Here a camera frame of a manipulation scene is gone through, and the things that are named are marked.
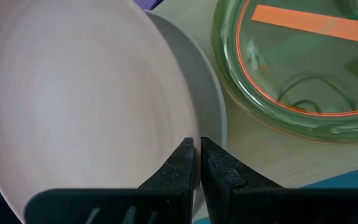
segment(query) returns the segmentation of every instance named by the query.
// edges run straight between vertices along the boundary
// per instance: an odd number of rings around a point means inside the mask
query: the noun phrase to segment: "orange rubber seal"
[[[297,113],[319,117],[341,117],[357,115],[358,110],[340,113],[317,113],[288,106],[271,97],[269,94],[263,91],[263,89],[261,89],[258,84],[256,84],[255,80],[250,76],[248,69],[244,64],[240,48],[241,25],[249,3],[250,0],[247,0],[245,2],[237,24],[236,49],[242,71],[244,72],[246,78],[251,82],[252,86],[271,102]],[[350,19],[343,19],[333,16],[313,14],[310,12],[300,12],[289,9],[280,9],[277,7],[258,5],[256,7],[254,15],[252,16],[252,20],[275,24],[278,26],[288,27],[292,29],[314,32],[317,34],[330,35],[342,39],[358,41],[358,21]]]

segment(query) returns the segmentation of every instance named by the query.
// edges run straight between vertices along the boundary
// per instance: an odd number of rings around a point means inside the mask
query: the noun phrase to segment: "orange tape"
[[[358,21],[351,19],[258,5],[252,20],[358,42]]]

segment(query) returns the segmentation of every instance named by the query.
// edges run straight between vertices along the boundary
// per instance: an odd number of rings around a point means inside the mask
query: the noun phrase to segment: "green glass jar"
[[[358,142],[358,0],[219,0],[212,44],[231,96],[271,128]]]

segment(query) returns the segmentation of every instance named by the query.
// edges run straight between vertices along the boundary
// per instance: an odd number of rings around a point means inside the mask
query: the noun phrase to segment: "wooden surface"
[[[216,0],[165,0],[155,12],[190,34],[213,62],[209,33],[215,4]],[[226,108],[228,151],[285,187],[302,187],[358,169],[358,146],[285,136],[251,118],[230,97],[226,97]]]

